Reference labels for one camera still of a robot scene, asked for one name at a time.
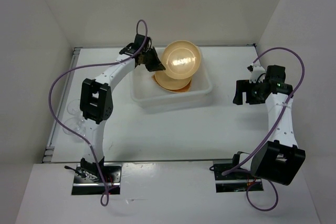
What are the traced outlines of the tan round plate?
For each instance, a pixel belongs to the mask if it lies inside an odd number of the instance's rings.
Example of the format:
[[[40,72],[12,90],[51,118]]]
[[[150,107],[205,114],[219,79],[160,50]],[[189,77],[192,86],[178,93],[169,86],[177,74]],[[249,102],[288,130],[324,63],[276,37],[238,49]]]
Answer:
[[[157,71],[154,74],[155,80],[157,83],[168,90],[179,90],[187,86],[190,81],[191,77],[188,77],[186,79],[173,79],[169,77],[164,71]]]
[[[165,74],[173,79],[186,79],[199,69],[202,62],[200,49],[190,41],[178,40],[163,51],[161,63]]]

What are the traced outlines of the woven bamboo triangular basket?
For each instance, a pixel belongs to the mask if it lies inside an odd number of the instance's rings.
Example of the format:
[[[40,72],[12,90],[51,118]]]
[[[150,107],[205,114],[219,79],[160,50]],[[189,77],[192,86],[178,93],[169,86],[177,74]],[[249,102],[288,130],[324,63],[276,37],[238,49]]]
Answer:
[[[192,80],[190,80],[190,82],[189,82],[185,87],[180,88],[180,89],[177,89],[177,90],[171,90],[171,89],[166,89],[166,88],[164,88],[163,86],[161,86],[161,85],[157,82],[157,80],[156,80],[156,78],[155,78],[155,75],[152,75],[151,78],[152,78],[152,80],[153,80],[153,81],[154,81],[154,82],[155,82],[161,89],[163,89],[163,90],[165,90],[165,91],[172,92],[172,93],[183,93],[183,92],[188,92],[188,91],[190,90],[190,87],[191,87],[191,84],[192,84]]]

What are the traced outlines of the clear glass cup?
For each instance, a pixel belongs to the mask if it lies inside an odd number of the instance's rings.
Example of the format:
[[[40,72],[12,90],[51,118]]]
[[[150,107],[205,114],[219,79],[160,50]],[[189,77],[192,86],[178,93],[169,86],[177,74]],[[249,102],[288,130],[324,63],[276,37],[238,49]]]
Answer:
[[[67,105],[67,112],[70,115],[79,116],[81,114],[80,110],[80,100],[74,99]]]
[[[81,118],[69,118],[67,121],[64,122],[64,125],[73,130],[74,132],[78,133],[81,136],[86,136],[86,126],[84,124],[83,119]],[[66,128],[62,128],[63,132],[67,135],[70,135],[71,138],[76,141],[76,142],[82,142],[83,139],[80,138],[79,136],[73,134],[72,132],[70,132],[69,130],[67,130]]]

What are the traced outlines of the clear glass cup front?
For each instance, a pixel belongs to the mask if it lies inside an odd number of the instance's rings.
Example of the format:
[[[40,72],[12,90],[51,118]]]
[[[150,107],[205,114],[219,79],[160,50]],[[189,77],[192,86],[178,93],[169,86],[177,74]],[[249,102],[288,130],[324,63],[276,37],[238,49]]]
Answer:
[[[64,125],[73,130],[74,132],[78,133],[81,136],[86,136],[86,126],[84,124],[83,119],[81,118],[69,118],[67,121],[64,122]],[[76,142],[82,142],[83,139],[80,138],[79,136],[73,134],[72,132],[70,132],[69,130],[67,130],[66,128],[62,128],[63,132],[67,135],[70,135],[71,138],[76,141]]]

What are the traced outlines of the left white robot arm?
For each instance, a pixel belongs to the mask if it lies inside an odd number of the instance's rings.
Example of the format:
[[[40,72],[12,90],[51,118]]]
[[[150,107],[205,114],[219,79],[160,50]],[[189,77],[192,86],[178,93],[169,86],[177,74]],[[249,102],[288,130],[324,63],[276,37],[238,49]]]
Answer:
[[[90,142],[80,161],[81,170],[93,182],[104,177],[103,135],[113,111],[112,92],[119,82],[137,66],[147,71],[165,70],[150,37],[136,34],[134,42],[120,50],[115,62],[93,79],[84,79],[81,87],[80,110],[86,126],[85,138]]]

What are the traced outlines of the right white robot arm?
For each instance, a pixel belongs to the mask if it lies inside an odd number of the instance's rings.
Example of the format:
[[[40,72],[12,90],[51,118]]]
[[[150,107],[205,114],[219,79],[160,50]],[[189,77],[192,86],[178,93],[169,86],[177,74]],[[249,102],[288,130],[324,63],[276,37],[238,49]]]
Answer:
[[[247,68],[248,80],[236,82],[233,103],[265,104],[268,113],[269,137],[254,154],[235,154],[230,165],[231,175],[244,177],[248,171],[255,177],[289,185],[303,164],[306,153],[298,147],[292,124],[293,87],[285,83],[285,68],[272,65],[264,69],[258,64]]]

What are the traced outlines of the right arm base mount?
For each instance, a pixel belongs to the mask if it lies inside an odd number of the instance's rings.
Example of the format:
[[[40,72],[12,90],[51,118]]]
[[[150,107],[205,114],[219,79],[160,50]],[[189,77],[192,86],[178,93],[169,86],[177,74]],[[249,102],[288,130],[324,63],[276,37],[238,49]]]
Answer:
[[[213,161],[209,170],[213,172],[215,188],[217,193],[237,193],[246,192],[247,188],[254,184],[249,191],[263,191],[262,181],[243,172],[233,172],[226,176],[222,172],[234,167],[232,159],[220,159]]]

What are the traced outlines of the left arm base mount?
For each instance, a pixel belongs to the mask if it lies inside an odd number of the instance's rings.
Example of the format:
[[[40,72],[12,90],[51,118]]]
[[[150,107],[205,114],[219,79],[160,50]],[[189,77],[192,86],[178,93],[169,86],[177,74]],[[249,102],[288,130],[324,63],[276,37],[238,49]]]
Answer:
[[[120,194],[122,165],[118,163],[105,163],[103,174],[110,195]],[[80,165],[76,166],[71,194],[101,195],[104,192],[104,184],[101,178],[91,176],[84,172]]]

